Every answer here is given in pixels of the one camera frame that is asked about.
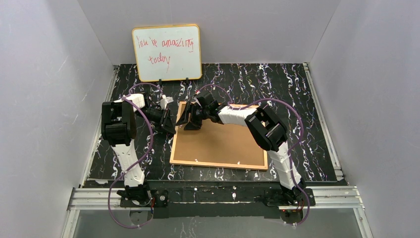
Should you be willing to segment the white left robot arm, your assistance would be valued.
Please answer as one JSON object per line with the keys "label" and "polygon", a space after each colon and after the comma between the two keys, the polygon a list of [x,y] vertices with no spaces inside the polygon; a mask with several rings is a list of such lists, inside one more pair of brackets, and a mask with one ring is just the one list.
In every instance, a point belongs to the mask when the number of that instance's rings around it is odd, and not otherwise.
{"label": "white left robot arm", "polygon": [[162,132],[175,134],[175,125],[168,108],[171,102],[172,97],[162,95],[159,106],[152,106],[147,102],[145,94],[137,93],[102,104],[102,138],[109,143],[118,158],[126,187],[138,187],[145,180],[145,172],[140,167],[135,152],[135,115],[147,118],[149,123],[155,123],[155,127]]}

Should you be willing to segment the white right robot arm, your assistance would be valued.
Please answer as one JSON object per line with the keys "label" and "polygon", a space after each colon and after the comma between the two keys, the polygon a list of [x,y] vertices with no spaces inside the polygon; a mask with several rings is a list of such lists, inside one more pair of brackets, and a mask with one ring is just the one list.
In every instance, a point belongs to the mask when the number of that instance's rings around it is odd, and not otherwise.
{"label": "white right robot arm", "polygon": [[291,158],[287,127],[268,104],[273,99],[263,98],[243,107],[220,104],[209,91],[198,92],[176,122],[186,130],[201,129],[206,119],[218,124],[246,126],[257,145],[265,150],[277,171],[280,185],[288,190],[302,191],[304,184]]}

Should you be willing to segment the orange rimmed whiteboard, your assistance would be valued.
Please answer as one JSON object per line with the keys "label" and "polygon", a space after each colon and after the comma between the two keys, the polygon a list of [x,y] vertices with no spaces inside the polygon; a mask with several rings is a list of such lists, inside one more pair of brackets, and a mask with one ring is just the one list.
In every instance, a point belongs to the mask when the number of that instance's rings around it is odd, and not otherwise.
{"label": "orange rimmed whiteboard", "polygon": [[195,80],[202,77],[200,29],[196,24],[132,30],[141,82]]}

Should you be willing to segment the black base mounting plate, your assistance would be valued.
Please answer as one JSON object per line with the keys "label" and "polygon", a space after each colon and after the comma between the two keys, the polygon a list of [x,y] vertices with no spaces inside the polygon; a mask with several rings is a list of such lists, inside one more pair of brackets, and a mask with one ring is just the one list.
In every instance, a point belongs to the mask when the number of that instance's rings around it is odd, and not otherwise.
{"label": "black base mounting plate", "polygon": [[304,210],[316,205],[313,190],[287,191],[268,186],[178,187],[147,189],[121,196],[122,208],[149,208],[156,219],[178,217],[264,217],[299,222]]}

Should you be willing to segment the aluminium front rail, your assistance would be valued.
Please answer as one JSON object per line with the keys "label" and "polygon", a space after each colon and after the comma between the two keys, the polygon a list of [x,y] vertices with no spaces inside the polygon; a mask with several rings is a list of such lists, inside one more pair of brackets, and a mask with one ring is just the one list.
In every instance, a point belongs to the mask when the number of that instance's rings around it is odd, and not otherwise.
{"label": "aluminium front rail", "polygon": [[174,204],[252,204],[266,203],[277,207],[296,207],[309,200],[311,208],[364,208],[356,186],[312,186],[305,189],[296,202],[280,200],[273,187],[258,188],[239,186],[193,186],[174,187],[148,193],[144,202],[122,198],[116,191],[107,188],[77,188],[70,198],[69,210],[125,210],[153,205],[166,208]]}

